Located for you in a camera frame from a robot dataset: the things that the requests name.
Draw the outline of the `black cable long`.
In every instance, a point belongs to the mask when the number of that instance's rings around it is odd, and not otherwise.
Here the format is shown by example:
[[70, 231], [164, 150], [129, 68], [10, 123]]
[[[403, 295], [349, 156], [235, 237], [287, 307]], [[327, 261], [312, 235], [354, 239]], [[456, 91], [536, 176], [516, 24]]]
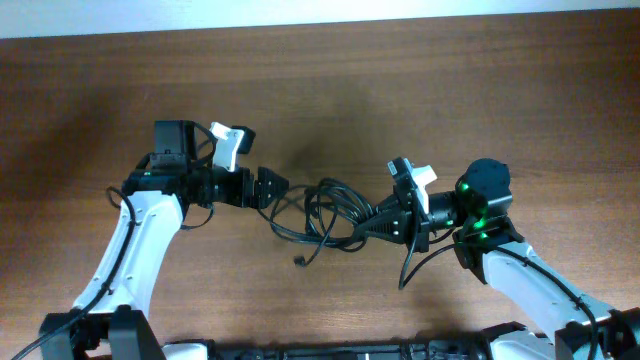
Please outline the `black cable long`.
[[[286, 241], [354, 253], [368, 242], [356, 228], [371, 220], [378, 210], [358, 191], [334, 179], [315, 185], [295, 185], [271, 196], [271, 204], [258, 214], [276, 236]], [[295, 208], [304, 215], [304, 229], [290, 229], [277, 222], [279, 215]]]

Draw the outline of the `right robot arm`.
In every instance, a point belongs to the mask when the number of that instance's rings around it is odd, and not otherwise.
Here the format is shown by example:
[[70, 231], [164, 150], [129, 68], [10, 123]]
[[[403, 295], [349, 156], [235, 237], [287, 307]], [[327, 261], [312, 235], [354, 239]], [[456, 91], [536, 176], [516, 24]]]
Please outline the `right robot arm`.
[[392, 195], [357, 225], [359, 240], [370, 237], [428, 252], [435, 234], [452, 238], [460, 265], [481, 283], [514, 302], [539, 327], [535, 334], [503, 323], [458, 339], [431, 340], [429, 359], [636, 359], [639, 311], [620, 311], [581, 291], [546, 264], [508, 216], [512, 203], [506, 164], [472, 162], [453, 190], [430, 195], [434, 170], [415, 168], [405, 158], [388, 164]]

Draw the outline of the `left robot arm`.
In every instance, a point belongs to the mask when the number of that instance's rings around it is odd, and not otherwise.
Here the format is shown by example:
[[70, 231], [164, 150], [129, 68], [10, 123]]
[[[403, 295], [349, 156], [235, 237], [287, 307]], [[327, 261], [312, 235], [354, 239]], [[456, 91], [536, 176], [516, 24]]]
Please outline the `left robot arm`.
[[250, 151], [254, 132], [213, 123], [204, 134], [212, 151], [199, 156], [193, 121], [158, 121], [155, 149], [118, 188], [119, 219], [109, 245], [85, 290], [66, 313], [46, 316], [36, 347], [45, 359], [84, 359], [107, 343], [114, 359], [211, 359], [213, 344], [186, 340], [162, 345], [148, 322], [153, 289], [166, 251], [192, 205], [224, 203], [265, 209], [289, 187], [285, 178], [261, 167], [237, 166]]

